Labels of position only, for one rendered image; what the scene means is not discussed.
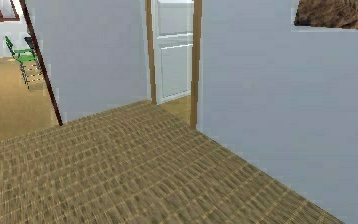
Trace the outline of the white panelled room door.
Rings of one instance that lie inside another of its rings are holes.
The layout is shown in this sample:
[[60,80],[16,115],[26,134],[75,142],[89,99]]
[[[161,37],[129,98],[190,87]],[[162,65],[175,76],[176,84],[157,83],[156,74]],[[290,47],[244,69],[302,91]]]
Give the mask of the white panelled room door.
[[152,0],[157,103],[191,93],[194,0]]

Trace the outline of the green chair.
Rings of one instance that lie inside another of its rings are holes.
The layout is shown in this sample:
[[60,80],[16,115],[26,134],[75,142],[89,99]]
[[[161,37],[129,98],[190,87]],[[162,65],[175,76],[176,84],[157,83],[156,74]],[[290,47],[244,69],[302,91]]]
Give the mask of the green chair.
[[19,63],[22,79],[27,89],[30,89],[32,82],[43,80],[43,72],[41,71],[38,57],[33,50],[31,48],[15,49],[14,44],[8,36],[5,36],[4,40],[12,58]]

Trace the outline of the red framed window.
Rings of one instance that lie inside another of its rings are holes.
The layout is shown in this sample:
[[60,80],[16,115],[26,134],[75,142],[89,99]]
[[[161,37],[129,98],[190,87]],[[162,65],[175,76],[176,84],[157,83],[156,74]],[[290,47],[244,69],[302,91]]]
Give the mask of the red framed window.
[[0,0],[0,22],[19,20],[14,0]]

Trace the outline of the brown framed wall picture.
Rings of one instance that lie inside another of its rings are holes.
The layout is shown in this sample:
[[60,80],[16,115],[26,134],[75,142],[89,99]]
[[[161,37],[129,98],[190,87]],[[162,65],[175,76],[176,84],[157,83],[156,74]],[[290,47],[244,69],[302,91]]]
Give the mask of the brown framed wall picture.
[[358,30],[358,0],[299,0],[293,23]]

